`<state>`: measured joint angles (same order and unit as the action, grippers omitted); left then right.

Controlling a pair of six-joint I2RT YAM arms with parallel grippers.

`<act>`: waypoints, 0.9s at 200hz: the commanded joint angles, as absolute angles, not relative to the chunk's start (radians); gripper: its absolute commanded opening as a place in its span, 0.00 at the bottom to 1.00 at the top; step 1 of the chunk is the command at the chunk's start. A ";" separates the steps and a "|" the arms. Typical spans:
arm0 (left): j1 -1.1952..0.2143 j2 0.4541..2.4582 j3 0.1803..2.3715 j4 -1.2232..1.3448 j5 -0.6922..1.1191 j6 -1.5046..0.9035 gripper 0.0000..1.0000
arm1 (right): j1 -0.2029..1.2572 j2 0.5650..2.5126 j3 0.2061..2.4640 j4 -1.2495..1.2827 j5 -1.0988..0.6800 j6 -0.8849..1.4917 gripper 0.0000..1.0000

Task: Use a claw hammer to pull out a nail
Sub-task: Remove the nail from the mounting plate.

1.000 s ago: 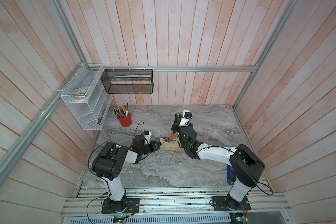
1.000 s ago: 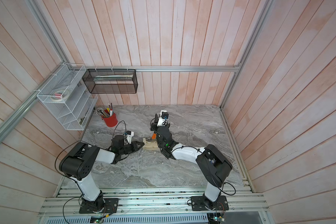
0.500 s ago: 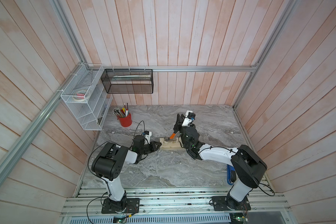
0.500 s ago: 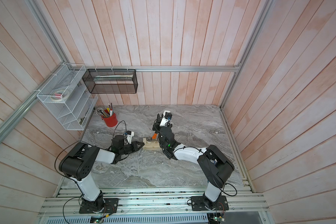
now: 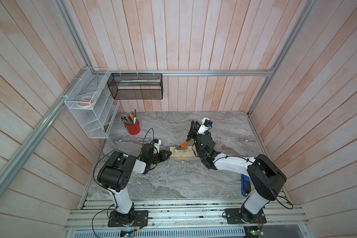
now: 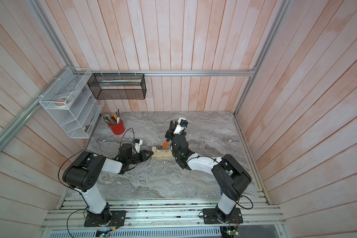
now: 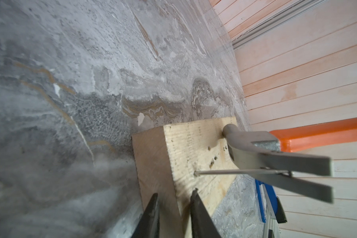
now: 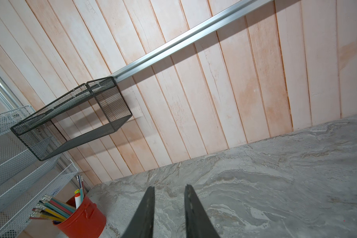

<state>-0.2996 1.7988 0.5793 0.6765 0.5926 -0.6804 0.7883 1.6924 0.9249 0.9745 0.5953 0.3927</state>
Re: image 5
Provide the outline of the orange black claw hammer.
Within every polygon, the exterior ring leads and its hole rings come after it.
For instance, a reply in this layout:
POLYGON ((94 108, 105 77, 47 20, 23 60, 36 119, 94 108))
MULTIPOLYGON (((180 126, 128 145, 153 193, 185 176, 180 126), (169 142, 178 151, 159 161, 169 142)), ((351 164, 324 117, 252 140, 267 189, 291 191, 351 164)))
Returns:
POLYGON ((181 144, 179 146, 176 146, 175 149, 176 150, 184 150, 184 149, 186 149, 188 143, 195 137, 195 135, 196 135, 195 132, 189 132, 188 135, 187 135, 186 141, 183 144, 181 144))

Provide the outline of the wooden block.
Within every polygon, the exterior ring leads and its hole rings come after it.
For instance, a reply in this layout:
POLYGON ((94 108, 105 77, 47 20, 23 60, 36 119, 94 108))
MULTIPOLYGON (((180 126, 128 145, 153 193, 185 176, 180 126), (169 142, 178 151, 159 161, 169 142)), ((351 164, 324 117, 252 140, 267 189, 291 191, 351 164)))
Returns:
POLYGON ((195 148, 187 147, 178 150, 176 147, 170 146, 170 151, 172 152, 170 159, 191 160, 197 158, 197 152, 195 148))

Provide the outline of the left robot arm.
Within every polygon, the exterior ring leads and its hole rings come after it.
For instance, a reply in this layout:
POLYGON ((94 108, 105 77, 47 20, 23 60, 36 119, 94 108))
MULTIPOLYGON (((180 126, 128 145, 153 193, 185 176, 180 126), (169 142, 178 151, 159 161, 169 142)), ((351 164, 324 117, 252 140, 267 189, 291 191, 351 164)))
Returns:
POLYGON ((160 150, 160 144, 142 146, 140 154, 133 156, 119 150, 109 153, 108 160, 97 174, 96 181, 113 198, 115 209, 110 214, 112 221, 128 224, 134 220, 134 203, 130 199, 128 183, 132 173, 146 174, 156 165, 167 161, 172 152, 160 150))

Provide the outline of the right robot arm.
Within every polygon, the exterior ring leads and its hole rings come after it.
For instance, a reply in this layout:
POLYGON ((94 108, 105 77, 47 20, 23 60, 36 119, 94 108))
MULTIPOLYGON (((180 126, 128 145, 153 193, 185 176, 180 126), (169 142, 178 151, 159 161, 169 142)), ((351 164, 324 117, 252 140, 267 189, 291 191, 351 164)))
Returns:
POLYGON ((287 178, 284 173, 266 156, 244 158, 226 155, 214 149, 215 142, 209 130, 212 121, 203 118, 201 123, 191 121, 187 140, 182 146, 194 140, 196 156, 210 170, 235 172, 249 177, 254 190, 239 209, 226 209, 225 216, 229 224, 266 223, 263 207, 277 199, 287 178))

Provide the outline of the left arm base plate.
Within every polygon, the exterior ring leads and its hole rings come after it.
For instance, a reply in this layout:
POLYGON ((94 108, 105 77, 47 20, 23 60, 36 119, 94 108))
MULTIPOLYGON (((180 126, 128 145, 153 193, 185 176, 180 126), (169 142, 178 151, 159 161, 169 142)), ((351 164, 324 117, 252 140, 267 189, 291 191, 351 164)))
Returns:
POLYGON ((148 225, 149 212, 147 210, 134 211, 122 214, 117 211, 110 213, 108 227, 145 227, 148 225))

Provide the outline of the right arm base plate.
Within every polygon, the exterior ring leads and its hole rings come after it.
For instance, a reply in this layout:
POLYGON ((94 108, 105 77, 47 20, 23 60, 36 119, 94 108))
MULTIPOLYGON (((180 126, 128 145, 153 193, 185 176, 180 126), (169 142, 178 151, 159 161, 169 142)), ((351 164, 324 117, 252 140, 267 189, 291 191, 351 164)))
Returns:
POLYGON ((244 208, 229 208, 225 210, 224 217, 228 224, 266 224, 267 219, 260 209, 257 214, 251 214, 244 208))

